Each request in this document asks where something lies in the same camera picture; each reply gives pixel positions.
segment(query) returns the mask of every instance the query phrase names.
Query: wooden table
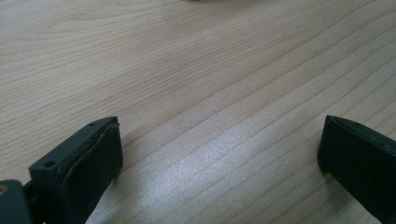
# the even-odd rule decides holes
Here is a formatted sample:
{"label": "wooden table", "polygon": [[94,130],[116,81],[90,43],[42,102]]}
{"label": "wooden table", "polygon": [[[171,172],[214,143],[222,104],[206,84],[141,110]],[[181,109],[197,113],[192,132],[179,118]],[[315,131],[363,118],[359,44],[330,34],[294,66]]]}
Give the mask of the wooden table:
{"label": "wooden table", "polygon": [[316,152],[327,114],[396,138],[396,1],[5,0],[0,178],[117,115],[88,223],[377,223]]}

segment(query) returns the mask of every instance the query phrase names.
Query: light wooden surface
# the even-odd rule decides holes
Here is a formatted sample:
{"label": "light wooden surface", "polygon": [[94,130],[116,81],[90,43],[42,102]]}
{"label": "light wooden surface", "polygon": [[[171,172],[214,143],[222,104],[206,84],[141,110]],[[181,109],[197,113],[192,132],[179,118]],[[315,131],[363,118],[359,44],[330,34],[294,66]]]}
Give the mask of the light wooden surface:
{"label": "light wooden surface", "polygon": [[396,138],[396,1],[4,0],[0,178],[117,115],[88,223],[376,223],[316,151],[325,115]]}

